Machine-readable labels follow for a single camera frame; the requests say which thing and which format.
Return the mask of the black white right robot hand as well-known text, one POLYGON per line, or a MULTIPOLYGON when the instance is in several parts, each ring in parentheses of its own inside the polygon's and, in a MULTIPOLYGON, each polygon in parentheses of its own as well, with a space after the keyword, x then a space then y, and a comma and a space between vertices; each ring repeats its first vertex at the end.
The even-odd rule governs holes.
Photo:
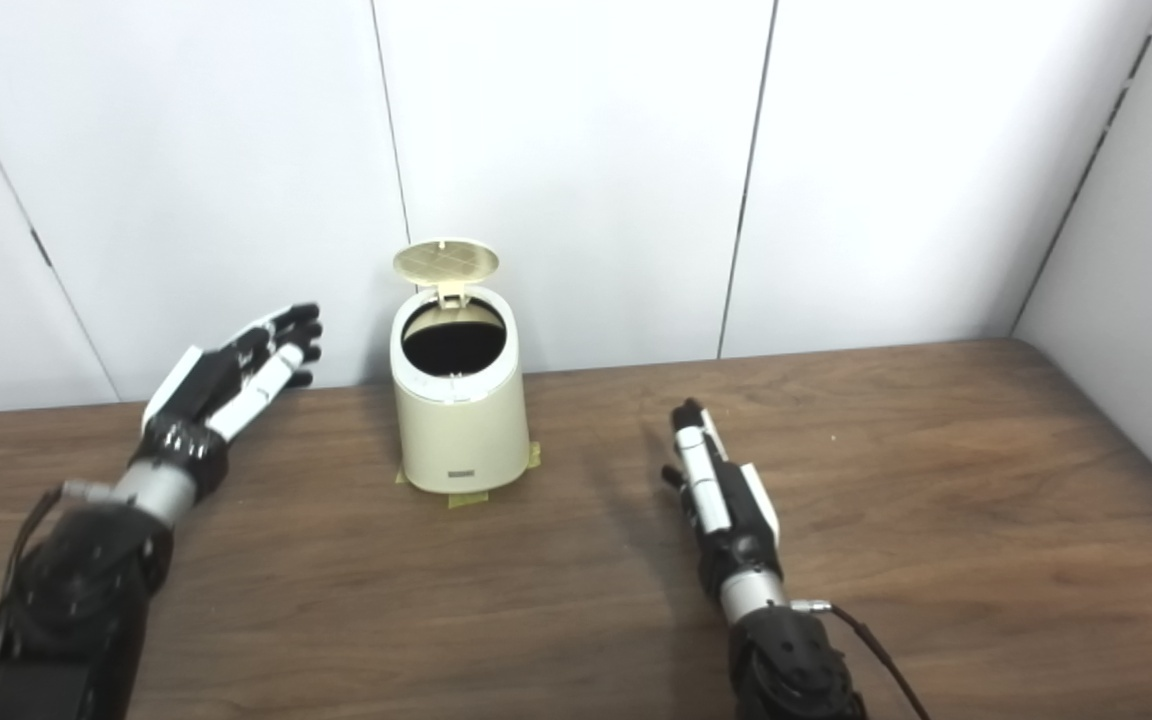
POLYGON ((780 520, 751 464, 728 456, 707 407, 685 397, 669 414, 676 465, 660 479, 676 493, 699 551, 698 575, 708 600, 741 575, 770 573, 785 579, 780 520))

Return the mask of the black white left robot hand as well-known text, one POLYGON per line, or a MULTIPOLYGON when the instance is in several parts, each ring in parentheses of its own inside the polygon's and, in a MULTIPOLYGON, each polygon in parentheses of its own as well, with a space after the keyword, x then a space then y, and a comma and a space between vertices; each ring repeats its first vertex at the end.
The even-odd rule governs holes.
POLYGON ((262 316, 215 348, 187 348, 143 411, 129 464, 182 471, 195 502, 228 473, 234 438, 285 389, 314 382, 323 354, 320 306, 294 304, 262 316))

